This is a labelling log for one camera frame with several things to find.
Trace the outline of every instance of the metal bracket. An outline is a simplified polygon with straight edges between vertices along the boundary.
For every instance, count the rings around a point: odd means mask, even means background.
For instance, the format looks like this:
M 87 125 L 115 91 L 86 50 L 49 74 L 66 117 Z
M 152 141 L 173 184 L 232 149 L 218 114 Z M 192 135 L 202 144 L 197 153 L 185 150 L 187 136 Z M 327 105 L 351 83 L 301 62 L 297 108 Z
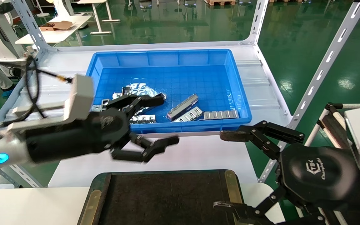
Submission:
M 27 183 L 29 183 L 29 185 L 31 185 L 32 188 L 42 188 L 43 186 L 32 176 L 29 174 L 29 172 L 27 172 L 27 170 L 25 170 L 25 168 L 23 168 L 20 165 L 10 165 L 10 168 L 13 169 L 13 171 L 15 171 L 17 174 L 19 174 L 19 176 L 21 178 L 23 178 Z
M 34 20 L 33 14 L 27 5 L 27 2 L 23 0 L 13 0 L 12 5 L 15 8 L 17 14 L 19 14 L 24 27 L 32 37 L 34 44 L 38 48 L 38 53 L 35 57 L 35 60 L 38 61 L 51 47 L 44 41 L 41 30 L 38 28 L 38 25 Z
M 263 19 L 265 18 L 266 8 L 268 7 L 269 0 L 258 0 L 255 7 L 255 14 L 252 20 L 252 26 L 249 37 L 245 42 L 248 44 L 256 44 L 259 39 L 259 34 L 262 29 Z
M 304 115 L 306 109 L 311 103 L 313 96 L 316 94 L 319 86 L 322 84 L 324 78 L 330 70 L 330 67 L 333 65 L 333 62 L 336 60 L 338 54 L 343 48 L 346 40 L 354 29 L 356 23 L 360 18 L 360 2 L 354 2 L 347 15 L 345 16 L 343 22 L 340 25 L 336 35 L 334 36 L 333 41 L 331 42 L 326 54 L 324 55 L 322 62 L 319 64 L 319 67 L 316 70 L 308 88 L 305 91 L 303 98 L 301 99 L 300 104 L 298 105 L 293 119 L 290 124 L 287 126 L 288 128 L 295 129 L 299 124 L 302 116 Z M 286 146 L 285 142 L 280 141 L 278 146 L 280 147 L 280 151 L 283 151 Z M 262 172 L 258 182 L 264 183 L 273 169 L 274 165 L 277 164 L 276 160 L 269 160 L 266 164 L 264 171 Z
M 9 181 L 11 184 L 15 186 L 15 188 L 22 188 L 23 186 L 14 181 L 8 174 L 6 174 L 3 170 L 0 169 L 0 175 L 5 178 L 7 181 Z

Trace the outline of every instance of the green epoxy floor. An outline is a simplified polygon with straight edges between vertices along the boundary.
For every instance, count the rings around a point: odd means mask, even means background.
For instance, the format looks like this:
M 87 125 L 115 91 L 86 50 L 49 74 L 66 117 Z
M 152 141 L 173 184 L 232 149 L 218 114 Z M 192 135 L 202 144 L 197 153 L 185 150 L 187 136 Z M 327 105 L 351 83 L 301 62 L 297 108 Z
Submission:
M 247 38 L 254 14 L 251 4 L 208 6 L 197 0 L 196 7 L 180 6 L 174 0 L 154 0 L 152 9 L 142 10 L 138 3 L 127 7 L 123 1 L 109 0 L 112 17 L 121 23 L 102 24 L 103 31 L 114 35 L 91 36 L 97 31 L 93 18 L 90 27 L 80 31 L 82 45 L 175 43 L 190 41 L 243 40 Z M 269 4 L 260 35 L 259 46 L 293 112 L 304 94 L 352 1 L 312 0 L 309 3 Z M 91 12 L 90 6 L 75 6 L 78 12 Z M 104 5 L 97 7 L 100 20 L 106 19 Z M 76 35 L 58 46 L 78 46 Z M 360 103 L 360 21 L 350 35 L 333 67 L 329 71 L 313 102 L 307 109 L 298 130 L 309 134 L 324 105 Z M 4 100 L 0 98 L 0 107 Z M 319 133 L 313 146 L 329 145 L 324 133 Z M 251 144 L 247 144 L 254 167 L 261 171 L 268 160 Z M 51 178 L 57 163 L 26 168 L 43 185 Z M 275 186 L 273 175 L 269 184 Z M 293 214 L 293 207 L 286 214 Z

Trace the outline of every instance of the cardboard box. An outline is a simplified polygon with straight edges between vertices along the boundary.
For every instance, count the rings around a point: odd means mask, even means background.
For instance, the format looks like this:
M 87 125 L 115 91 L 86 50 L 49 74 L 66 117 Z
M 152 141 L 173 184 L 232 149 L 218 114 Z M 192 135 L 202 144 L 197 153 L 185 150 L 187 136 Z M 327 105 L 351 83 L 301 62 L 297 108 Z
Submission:
M 40 27 L 41 31 L 53 31 L 53 30 L 68 30 L 73 26 L 72 22 L 61 21 L 61 22 L 49 22 Z

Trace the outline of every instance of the robotic arm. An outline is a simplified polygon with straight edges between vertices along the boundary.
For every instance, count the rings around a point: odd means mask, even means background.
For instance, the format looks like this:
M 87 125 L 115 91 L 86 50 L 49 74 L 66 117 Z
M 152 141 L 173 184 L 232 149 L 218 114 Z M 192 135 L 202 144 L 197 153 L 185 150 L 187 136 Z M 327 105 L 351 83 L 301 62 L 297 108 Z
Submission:
M 69 99 L 65 102 L 41 104 L 41 111 L 63 108 L 61 117 L 36 121 L 13 122 L 0 130 L 0 168 L 25 162 L 43 163 L 110 150 L 112 158 L 148 162 L 163 153 L 167 146 L 177 144 L 177 136 L 150 142 L 129 129 L 129 119 L 142 107 L 164 103 L 164 97 L 128 95 L 117 98 L 103 112 L 89 112 L 93 98 L 90 77 L 75 75 Z M 125 111 L 119 108 L 129 105 Z M 30 107 L 17 107 L 21 117 Z M 126 151 L 129 142 L 143 151 Z
M 265 135 L 288 144 L 282 152 Z M 281 225 L 325 224 L 318 208 L 360 212 L 360 170 L 350 149 L 306 147 L 305 135 L 270 122 L 240 126 L 237 131 L 221 131 L 225 141 L 251 141 L 271 159 L 279 162 L 276 182 L 279 187 L 256 208 L 217 201 L 214 208 L 231 211 L 238 221 L 256 225 L 273 225 L 265 216 L 281 198 L 305 209 L 309 216 Z

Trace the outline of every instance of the black mat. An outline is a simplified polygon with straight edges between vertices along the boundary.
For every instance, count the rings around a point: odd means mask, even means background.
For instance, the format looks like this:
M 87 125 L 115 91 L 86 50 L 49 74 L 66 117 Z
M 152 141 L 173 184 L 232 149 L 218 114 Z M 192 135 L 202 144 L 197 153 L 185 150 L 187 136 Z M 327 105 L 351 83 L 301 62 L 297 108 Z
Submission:
M 229 201 L 225 170 L 112 174 L 98 225 L 227 225 L 231 213 L 213 209 Z

